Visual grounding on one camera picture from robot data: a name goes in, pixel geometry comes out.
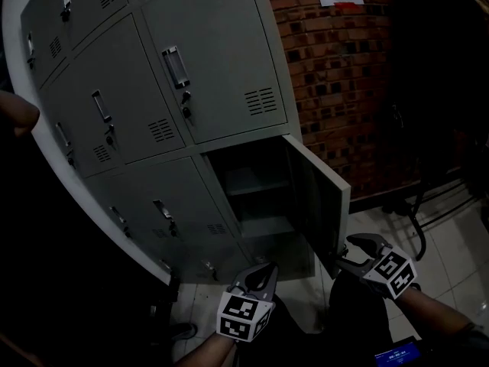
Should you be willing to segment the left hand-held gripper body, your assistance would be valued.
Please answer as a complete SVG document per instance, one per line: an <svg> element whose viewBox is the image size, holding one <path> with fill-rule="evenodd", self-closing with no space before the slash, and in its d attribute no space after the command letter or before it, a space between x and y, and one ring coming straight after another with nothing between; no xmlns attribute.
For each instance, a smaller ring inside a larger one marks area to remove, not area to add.
<svg viewBox="0 0 489 367"><path fill-rule="evenodd" d="M240 342L252 342L266 327L275 308L275 289L246 290L243 285L229 286L217 310L216 332Z"/></svg>

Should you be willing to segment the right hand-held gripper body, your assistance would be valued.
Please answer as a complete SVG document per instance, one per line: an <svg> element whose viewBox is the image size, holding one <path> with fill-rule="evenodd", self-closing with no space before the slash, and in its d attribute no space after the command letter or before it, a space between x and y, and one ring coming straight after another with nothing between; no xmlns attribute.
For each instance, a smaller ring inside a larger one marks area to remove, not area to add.
<svg viewBox="0 0 489 367"><path fill-rule="evenodd" d="M361 279L372 291L396 300L416 278L412 258L394 246Z"/></svg>

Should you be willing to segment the grey locker door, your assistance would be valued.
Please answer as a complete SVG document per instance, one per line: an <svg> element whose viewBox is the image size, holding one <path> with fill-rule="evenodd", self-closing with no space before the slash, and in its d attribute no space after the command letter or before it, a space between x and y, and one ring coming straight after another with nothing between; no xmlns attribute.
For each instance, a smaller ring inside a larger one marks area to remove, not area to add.
<svg viewBox="0 0 489 367"><path fill-rule="evenodd" d="M292 135L283 135L295 200L291 220L334 279L344 251L351 186Z"/></svg>

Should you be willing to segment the grey metal locker cabinet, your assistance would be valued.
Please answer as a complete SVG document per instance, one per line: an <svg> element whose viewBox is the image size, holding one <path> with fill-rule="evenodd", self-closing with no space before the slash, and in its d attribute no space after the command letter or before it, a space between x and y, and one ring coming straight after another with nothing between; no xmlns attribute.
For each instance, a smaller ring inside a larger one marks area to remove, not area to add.
<svg viewBox="0 0 489 367"><path fill-rule="evenodd" d="M0 31L48 164L144 269L315 274L291 220L282 136L305 144L269 0L2 0Z"/></svg>

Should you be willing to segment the person's left forearm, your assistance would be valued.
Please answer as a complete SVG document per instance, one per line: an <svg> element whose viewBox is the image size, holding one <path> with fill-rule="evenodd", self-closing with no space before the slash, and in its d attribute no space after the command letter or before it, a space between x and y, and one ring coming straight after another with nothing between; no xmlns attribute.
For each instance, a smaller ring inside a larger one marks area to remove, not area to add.
<svg viewBox="0 0 489 367"><path fill-rule="evenodd" d="M234 345L232 338L213 333L173 367L222 367Z"/></svg>

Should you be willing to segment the person's right forearm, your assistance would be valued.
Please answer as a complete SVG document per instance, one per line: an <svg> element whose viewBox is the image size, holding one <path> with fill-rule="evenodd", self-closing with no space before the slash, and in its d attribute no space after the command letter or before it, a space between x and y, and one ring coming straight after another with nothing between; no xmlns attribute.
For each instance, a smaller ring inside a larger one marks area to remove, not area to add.
<svg viewBox="0 0 489 367"><path fill-rule="evenodd" d="M408 287L394 303L422 339L437 347L489 352L489 337L463 313Z"/></svg>

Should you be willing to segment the person's legs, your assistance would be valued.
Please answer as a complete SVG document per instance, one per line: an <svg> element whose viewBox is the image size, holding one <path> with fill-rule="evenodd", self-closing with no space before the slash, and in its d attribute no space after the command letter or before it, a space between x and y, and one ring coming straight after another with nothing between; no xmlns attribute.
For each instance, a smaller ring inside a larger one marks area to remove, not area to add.
<svg viewBox="0 0 489 367"><path fill-rule="evenodd" d="M375 356L393 345L384 299L345 271L321 333L305 333L277 295L274 302L257 339L237 345L238 367L375 367Z"/></svg>

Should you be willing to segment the black device with blue screen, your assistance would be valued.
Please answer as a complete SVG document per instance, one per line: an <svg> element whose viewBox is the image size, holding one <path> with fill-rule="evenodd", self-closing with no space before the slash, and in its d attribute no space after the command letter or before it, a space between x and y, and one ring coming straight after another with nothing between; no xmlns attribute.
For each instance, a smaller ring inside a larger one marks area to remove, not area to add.
<svg viewBox="0 0 489 367"><path fill-rule="evenodd" d="M422 348L414 337L408 337L374 356L375 367L407 367L418 363L422 358Z"/></svg>

